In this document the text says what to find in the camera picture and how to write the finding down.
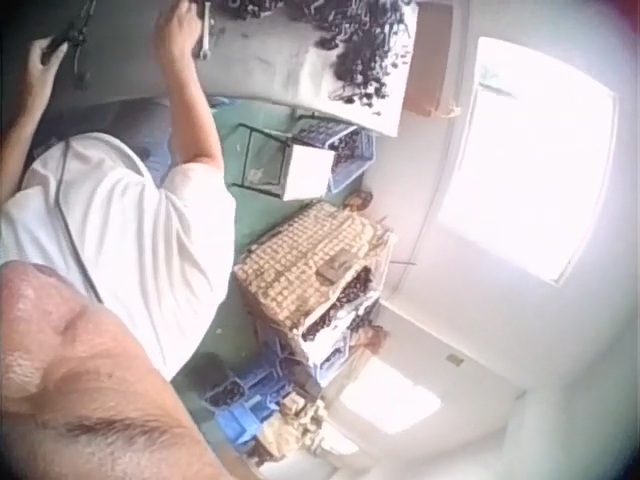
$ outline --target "metal parts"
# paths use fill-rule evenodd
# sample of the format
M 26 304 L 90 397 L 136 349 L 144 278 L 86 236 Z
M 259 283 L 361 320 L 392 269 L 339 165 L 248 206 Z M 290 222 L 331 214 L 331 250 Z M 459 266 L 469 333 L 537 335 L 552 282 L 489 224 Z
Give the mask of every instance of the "metal parts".
M 42 64 L 46 65 L 51 61 L 51 57 L 63 43 L 67 42 L 69 46 L 74 49 L 74 87 L 78 90 L 86 90 L 89 87 L 89 73 L 80 71 L 79 60 L 82 47 L 86 45 L 88 41 L 87 27 L 91 17 L 93 17 L 96 3 L 97 0 L 87 0 L 78 18 L 69 22 L 64 30 L 53 37 L 42 53 Z
M 202 45 L 200 47 L 200 54 L 198 57 L 200 60 L 208 60 L 211 55 L 209 50 L 209 32 L 213 26 L 213 19 L 211 18 L 211 2 L 202 1 Z

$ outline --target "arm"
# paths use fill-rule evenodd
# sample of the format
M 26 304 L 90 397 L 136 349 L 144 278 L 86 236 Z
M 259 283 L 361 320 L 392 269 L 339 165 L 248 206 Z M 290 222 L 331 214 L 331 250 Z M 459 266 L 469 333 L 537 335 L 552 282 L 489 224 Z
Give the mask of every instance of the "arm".
M 201 32 L 197 5 L 178 0 L 158 24 L 156 53 L 169 91 L 173 142 L 180 161 L 206 163 L 223 171 L 220 138 L 192 56 Z
M 15 122 L 2 138 L 0 160 L 0 206 L 4 205 L 18 190 L 20 177 L 40 118 L 47 108 L 53 90 L 58 67 L 67 51 L 62 45 L 47 65 L 42 65 L 43 49 L 48 38 L 36 40 L 29 51 L 27 71 L 24 78 L 20 111 Z

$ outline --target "wrench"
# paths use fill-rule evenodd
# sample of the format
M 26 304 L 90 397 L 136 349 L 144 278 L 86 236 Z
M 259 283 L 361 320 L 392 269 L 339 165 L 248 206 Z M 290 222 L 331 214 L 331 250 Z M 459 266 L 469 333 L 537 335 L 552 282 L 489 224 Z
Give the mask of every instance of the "wrench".
M 202 46 L 200 48 L 200 60 L 208 60 L 211 51 L 209 50 L 209 29 L 211 28 L 211 2 L 204 2 L 202 13 Z

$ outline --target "white t-shirt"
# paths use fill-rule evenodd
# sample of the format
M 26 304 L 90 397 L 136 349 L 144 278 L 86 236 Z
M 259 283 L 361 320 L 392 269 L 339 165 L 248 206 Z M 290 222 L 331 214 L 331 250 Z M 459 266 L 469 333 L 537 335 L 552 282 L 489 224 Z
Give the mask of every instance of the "white t-shirt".
M 64 143 L 27 172 L 4 206 L 4 260 L 55 269 L 89 297 L 54 202 Z M 222 173 L 174 167 L 158 189 L 140 159 L 99 133 L 71 140 L 61 206 L 105 305 L 170 380 L 194 353 L 227 294 L 235 201 Z

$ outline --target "hand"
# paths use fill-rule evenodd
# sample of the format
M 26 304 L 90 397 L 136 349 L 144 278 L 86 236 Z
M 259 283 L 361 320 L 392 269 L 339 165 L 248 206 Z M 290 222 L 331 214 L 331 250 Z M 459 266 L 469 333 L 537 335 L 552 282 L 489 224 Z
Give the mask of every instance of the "hand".
M 47 65 L 42 64 L 42 54 L 51 38 L 42 38 L 31 44 L 27 70 L 22 86 L 22 108 L 29 115 L 40 117 L 49 104 L 56 73 L 67 53 L 67 44 L 62 44 Z
M 192 59 L 193 48 L 202 35 L 197 4 L 176 0 L 170 11 L 156 24 L 155 47 L 162 68 L 180 67 Z

